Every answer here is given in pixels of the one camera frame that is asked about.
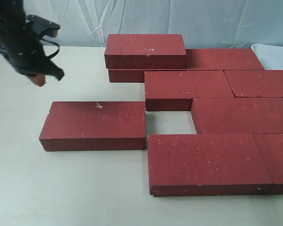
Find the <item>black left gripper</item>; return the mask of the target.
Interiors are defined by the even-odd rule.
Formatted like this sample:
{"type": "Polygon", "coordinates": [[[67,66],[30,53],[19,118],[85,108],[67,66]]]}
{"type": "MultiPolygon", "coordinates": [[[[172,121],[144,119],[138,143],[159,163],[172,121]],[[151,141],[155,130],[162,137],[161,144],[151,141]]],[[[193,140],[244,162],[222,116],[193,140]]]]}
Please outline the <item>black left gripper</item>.
{"type": "Polygon", "coordinates": [[[0,55],[36,86],[43,87],[46,76],[60,81],[64,72],[51,60],[59,52],[45,54],[44,37],[26,24],[26,16],[23,1],[0,0],[0,55]]]}

